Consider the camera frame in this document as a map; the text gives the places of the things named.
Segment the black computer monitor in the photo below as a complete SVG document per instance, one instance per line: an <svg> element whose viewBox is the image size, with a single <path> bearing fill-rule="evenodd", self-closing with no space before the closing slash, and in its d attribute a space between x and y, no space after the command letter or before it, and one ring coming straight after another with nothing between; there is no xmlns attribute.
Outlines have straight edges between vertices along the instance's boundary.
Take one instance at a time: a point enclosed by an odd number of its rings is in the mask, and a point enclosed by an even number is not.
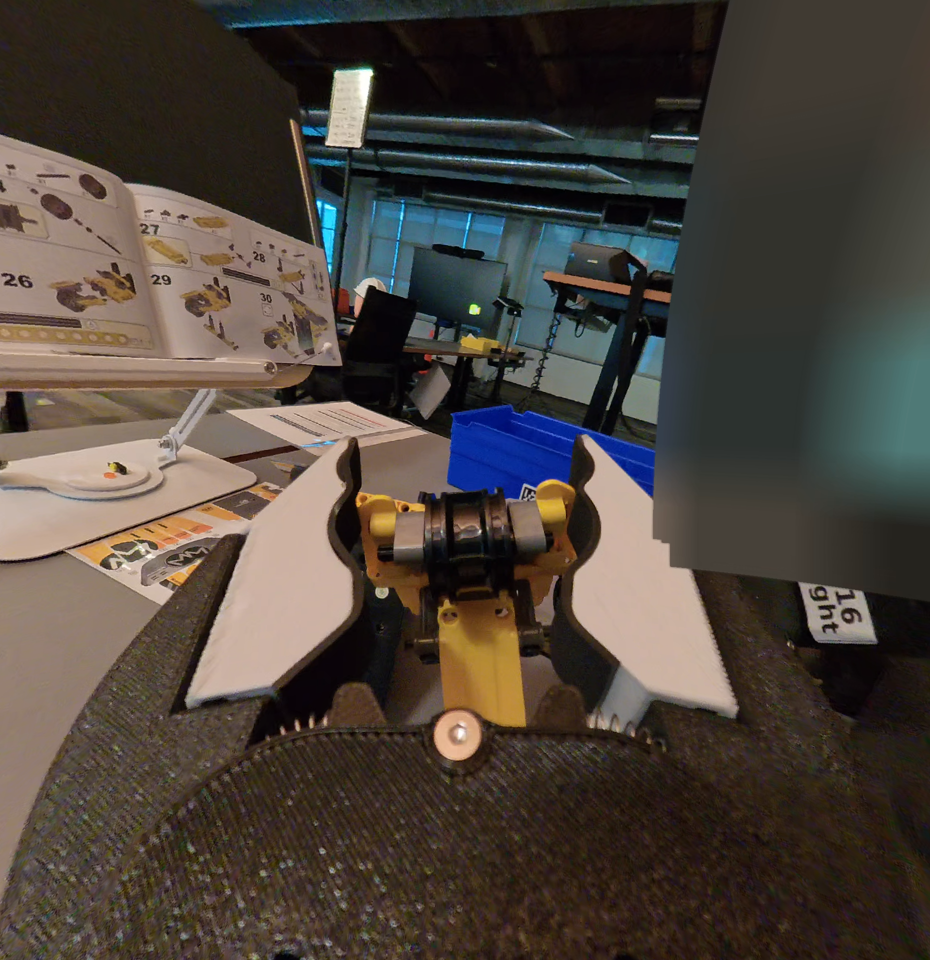
<svg viewBox="0 0 930 960"><path fill-rule="evenodd" d="M507 264L417 246L406 296L418 311L448 326L488 332L497 328L494 303L503 291Z"/></svg>

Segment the wooden top standing desk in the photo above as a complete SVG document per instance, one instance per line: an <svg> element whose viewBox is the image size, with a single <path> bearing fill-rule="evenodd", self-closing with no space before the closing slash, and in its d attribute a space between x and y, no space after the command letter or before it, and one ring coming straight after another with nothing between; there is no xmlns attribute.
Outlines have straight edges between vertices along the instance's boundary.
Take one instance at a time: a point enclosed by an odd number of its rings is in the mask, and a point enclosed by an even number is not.
<svg viewBox="0 0 930 960"><path fill-rule="evenodd" d="M635 260L629 284L591 279L548 270L543 280L555 294L555 310L564 313L576 295L615 323L599 378L583 420L586 430L612 435L617 427L632 378L651 336L665 335L671 307L670 292L649 290L648 274Z"/></svg>

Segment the orange grey sticker sheet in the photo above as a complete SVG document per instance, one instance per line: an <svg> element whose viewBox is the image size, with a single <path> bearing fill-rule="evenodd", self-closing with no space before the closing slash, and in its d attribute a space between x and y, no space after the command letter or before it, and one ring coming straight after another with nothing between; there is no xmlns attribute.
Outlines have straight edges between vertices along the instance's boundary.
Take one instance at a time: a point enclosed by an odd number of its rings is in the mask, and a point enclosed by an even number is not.
<svg viewBox="0 0 930 960"><path fill-rule="evenodd" d="M245 533L250 522L281 492L280 486L257 484L67 553L111 581L162 605L222 538Z"/></svg>

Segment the black backdrop panel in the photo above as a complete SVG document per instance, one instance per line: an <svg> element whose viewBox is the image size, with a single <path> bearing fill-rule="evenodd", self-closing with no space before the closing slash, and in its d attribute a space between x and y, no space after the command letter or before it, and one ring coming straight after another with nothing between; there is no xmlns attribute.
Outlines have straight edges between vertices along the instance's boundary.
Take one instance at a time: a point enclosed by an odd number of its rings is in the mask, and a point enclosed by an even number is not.
<svg viewBox="0 0 930 960"><path fill-rule="evenodd" d="M311 242L296 90L193 2L0 1L0 135Z"/></svg>

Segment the open building instruction booklet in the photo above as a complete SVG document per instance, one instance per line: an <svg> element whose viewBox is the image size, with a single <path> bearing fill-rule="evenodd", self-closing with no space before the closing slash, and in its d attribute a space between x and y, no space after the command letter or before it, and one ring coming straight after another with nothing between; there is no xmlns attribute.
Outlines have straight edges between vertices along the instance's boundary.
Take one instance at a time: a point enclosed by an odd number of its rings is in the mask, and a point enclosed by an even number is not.
<svg viewBox="0 0 930 960"><path fill-rule="evenodd" d="M1 134L0 353L341 364L322 246Z"/></svg>

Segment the dark office desk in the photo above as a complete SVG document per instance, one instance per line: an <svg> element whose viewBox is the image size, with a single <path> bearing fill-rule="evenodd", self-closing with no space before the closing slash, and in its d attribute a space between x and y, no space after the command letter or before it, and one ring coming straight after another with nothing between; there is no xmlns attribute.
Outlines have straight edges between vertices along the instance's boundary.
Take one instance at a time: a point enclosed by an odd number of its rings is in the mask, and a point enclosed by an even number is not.
<svg viewBox="0 0 930 960"><path fill-rule="evenodd" d="M513 346L507 353L481 353L477 350L462 347L459 341L441 341L430 338L408 337L403 347L406 354L415 354L432 357L449 357L455 360L449 391L449 409L452 412L462 412L467 409L467 394L469 383L473 378L473 364L476 361L487 361L495 370L495 379L486 400L492 405L502 402L502 388L505 374L508 371L521 369L526 364L527 355Z"/></svg>

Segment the blue plastic bin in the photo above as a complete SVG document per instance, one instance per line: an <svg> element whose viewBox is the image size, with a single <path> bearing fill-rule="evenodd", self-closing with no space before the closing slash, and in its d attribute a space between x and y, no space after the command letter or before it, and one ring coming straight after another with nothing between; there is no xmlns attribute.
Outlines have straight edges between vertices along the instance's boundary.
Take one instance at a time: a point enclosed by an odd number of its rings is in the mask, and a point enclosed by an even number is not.
<svg viewBox="0 0 930 960"><path fill-rule="evenodd" d="M594 439L652 495L653 449L541 414L517 413L509 405L452 416L447 484L461 491L501 489L507 498L528 499L525 490L545 480L569 481L580 434Z"/></svg>

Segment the studio light panel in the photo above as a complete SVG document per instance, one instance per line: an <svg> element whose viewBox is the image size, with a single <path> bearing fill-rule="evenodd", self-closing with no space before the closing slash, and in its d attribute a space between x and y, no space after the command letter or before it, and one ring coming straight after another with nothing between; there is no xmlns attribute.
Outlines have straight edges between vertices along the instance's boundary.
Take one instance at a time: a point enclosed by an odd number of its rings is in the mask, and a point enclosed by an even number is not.
<svg viewBox="0 0 930 960"><path fill-rule="evenodd" d="M373 80L374 70L370 67L336 69L332 77L325 145L328 149L344 150L346 153L342 205L331 282L331 304L334 310L339 309L353 157L355 150L363 148Z"/></svg>

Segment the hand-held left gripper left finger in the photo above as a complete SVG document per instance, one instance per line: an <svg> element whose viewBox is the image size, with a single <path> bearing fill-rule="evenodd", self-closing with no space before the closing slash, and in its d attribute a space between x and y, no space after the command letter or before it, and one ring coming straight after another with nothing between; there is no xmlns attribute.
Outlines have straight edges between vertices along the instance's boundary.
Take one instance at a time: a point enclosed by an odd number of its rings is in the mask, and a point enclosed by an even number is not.
<svg viewBox="0 0 930 960"><path fill-rule="evenodd" d="M185 694L187 709L275 694L357 621L361 453L344 438L253 521Z"/></svg>

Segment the black office chair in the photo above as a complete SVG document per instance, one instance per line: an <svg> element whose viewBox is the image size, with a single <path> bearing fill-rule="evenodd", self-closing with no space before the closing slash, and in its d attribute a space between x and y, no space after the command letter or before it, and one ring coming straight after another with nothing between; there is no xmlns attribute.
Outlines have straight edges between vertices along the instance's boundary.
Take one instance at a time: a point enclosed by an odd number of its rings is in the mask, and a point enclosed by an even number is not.
<svg viewBox="0 0 930 960"><path fill-rule="evenodd" d="M344 347L343 399L398 414L404 402L402 358L416 314L414 300L371 287Z"/></svg>

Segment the white hanging sheet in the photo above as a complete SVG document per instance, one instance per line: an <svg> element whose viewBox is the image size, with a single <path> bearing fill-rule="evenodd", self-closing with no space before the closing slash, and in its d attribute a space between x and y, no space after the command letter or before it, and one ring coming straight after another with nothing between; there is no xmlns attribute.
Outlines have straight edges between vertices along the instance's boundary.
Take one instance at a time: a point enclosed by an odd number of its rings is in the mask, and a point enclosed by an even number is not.
<svg viewBox="0 0 930 960"><path fill-rule="evenodd" d="M422 417L429 420L445 401L452 387L452 378L447 366L435 361L420 375L409 392L409 400Z"/></svg>

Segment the yellow black brick toy vehicle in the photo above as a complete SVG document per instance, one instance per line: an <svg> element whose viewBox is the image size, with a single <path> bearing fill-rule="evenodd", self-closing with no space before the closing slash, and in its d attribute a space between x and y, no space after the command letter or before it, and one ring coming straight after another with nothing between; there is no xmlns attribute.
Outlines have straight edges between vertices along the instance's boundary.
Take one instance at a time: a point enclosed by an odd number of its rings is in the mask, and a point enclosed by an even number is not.
<svg viewBox="0 0 930 960"><path fill-rule="evenodd" d="M366 572L411 616L406 646L439 666L446 709L527 724L521 660L550 653L535 611L577 558L568 534L576 499L555 479L528 500L499 488L424 494L415 504L356 496Z"/></svg>

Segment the white book stand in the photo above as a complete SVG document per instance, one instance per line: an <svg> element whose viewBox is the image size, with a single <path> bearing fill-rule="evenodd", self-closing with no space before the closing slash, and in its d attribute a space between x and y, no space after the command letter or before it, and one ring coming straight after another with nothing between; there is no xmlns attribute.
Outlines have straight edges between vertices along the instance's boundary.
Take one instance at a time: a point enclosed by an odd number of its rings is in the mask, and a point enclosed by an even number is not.
<svg viewBox="0 0 930 960"><path fill-rule="evenodd" d="M0 562L45 558L251 485L250 471L189 446L217 390L296 384L314 366L91 353L0 352L0 413L13 391L197 388L160 437L14 459L0 451ZM106 479L107 464L128 476Z"/></svg>

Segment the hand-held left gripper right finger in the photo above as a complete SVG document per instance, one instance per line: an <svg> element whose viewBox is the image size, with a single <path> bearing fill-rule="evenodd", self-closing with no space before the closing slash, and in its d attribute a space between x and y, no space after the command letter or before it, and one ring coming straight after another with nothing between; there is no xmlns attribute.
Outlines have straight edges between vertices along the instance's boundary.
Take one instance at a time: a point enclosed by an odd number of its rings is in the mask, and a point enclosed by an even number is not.
<svg viewBox="0 0 930 960"><path fill-rule="evenodd" d="M663 702L735 718L738 704L690 570L652 533L652 500L590 436L571 456L551 661L599 724L640 724Z"/></svg>

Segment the printed paper sheet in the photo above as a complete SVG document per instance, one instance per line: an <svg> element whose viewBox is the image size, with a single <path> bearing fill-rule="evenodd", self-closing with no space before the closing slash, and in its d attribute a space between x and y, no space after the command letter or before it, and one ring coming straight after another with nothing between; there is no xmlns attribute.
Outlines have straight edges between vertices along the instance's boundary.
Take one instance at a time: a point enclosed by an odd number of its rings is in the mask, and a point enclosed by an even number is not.
<svg viewBox="0 0 930 960"><path fill-rule="evenodd" d="M361 448L422 436L412 424L339 401L231 410L232 416L295 448L321 454L338 441L357 440Z"/></svg>

